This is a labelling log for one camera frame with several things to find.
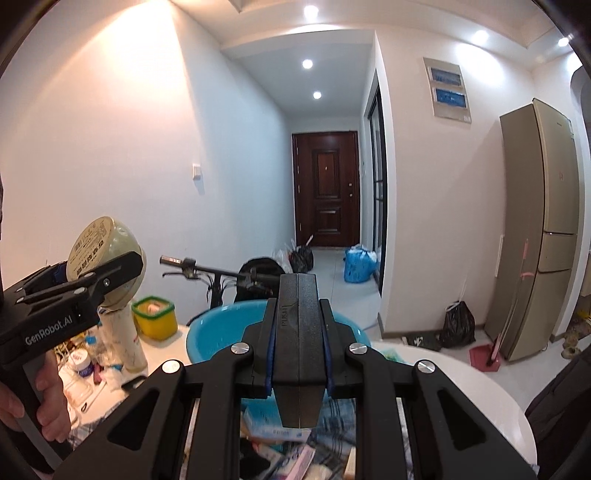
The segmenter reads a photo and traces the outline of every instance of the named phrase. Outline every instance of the plastic bag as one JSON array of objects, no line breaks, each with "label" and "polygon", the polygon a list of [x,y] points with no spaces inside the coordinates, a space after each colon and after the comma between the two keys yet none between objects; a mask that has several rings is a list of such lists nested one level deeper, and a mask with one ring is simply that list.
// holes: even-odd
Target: plastic bag
[{"label": "plastic bag", "polygon": [[293,242],[294,248],[290,253],[290,263],[293,273],[308,273],[314,268],[314,254],[310,247],[310,242],[313,238],[314,235],[312,235],[302,247],[296,248],[295,242]]},{"label": "plastic bag", "polygon": [[474,316],[464,301],[457,301],[446,309],[445,324],[439,334],[439,343],[443,348],[470,345],[474,337]]},{"label": "plastic bag", "polygon": [[345,281],[363,283],[371,278],[378,265],[375,252],[364,247],[353,247],[345,252]]},{"label": "plastic bag", "polygon": [[291,269],[290,263],[290,255],[287,249],[279,250],[278,252],[273,252],[271,255],[272,259],[275,260],[281,268],[285,271],[285,273],[293,273],[294,271]]}]

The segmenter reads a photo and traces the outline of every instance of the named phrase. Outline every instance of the metal screw cap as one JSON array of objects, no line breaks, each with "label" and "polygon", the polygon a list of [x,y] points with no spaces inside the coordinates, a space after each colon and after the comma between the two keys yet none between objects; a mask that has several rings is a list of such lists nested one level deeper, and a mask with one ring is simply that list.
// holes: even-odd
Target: metal screw cap
[{"label": "metal screw cap", "polygon": [[424,374],[432,374],[437,367],[430,360],[421,360],[417,365],[418,371]]},{"label": "metal screw cap", "polygon": [[349,352],[351,352],[354,355],[363,355],[367,353],[367,351],[367,345],[364,345],[362,343],[351,343],[351,345],[349,345]]},{"label": "metal screw cap", "polygon": [[168,362],[165,362],[164,365],[162,365],[162,370],[164,370],[164,373],[167,374],[178,372],[180,368],[181,364],[179,364],[176,360],[169,360]]},{"label": "metal screw cap", "polygon": [[232,353],[235,353],[237,355],[244,355],[245,353],[248,353],[250,349],[251,347],[248,345],[248,343],[244,342],[238,342],[232,345]]}]

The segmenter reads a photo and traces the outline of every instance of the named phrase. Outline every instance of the finger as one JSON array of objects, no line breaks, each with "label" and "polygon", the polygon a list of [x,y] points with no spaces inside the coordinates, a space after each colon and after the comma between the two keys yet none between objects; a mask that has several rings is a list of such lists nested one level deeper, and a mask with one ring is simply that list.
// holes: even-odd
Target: finger
[{"label": "finger", "polygon": [[37,420],[42,426],[55,421],[64,411],[67,411],[66,397],[61,380],[43,392],[43,403],[37,410]]},{"label": "finger", "polygon": [[0,421],[6,425],[9,429],[14,430],[15,432],[20,432],[21,428],[19,427],[17,421],[15,420],[14,416],[8,413],[5,410],[0,409]]},{"label": "finger", "polygon": [[70,434],[70,428],[70,416],[68,415],[67,410],[64,410],[58,418],[52,421],[49,425],[44,426],[41,432],[45,440],[48,442],[56,440],[63,443]]},{"label": "finger", "polygon": [[60,381],[61,379],[57,369],[56,354],[53,352],[47,352],[45,354],[45,364],[37,373],[35,386],[37,387],[37,390],[42,392],[56,385]]},{"label": "finger", "polygon": [[25,407],[18,397],[3,383],[0,383],[0,410],[21,419],[25,416]]}]

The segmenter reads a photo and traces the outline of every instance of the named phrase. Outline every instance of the red dustpan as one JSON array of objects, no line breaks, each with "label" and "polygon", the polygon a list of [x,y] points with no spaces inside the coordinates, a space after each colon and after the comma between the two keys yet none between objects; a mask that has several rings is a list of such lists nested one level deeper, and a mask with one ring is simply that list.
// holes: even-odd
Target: red dustpan
[{"label": "red dustpan", "polygon": [[497,354],[493,357],[495,345],[487,343],[470,348],[470,364],[481,372],[497,372],[501,367],[501,357]]}]

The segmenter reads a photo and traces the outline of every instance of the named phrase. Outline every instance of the blue bag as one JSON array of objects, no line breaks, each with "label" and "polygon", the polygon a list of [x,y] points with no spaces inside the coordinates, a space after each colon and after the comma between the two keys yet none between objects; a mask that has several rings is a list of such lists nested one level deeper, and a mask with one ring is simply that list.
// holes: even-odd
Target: blue bag
[{"label": "blue bag", "polygon": [[345,252],[345,281],[349,283],[363,283],[371,278],[378,266],[375,254],[367,249],[353,247]]}]

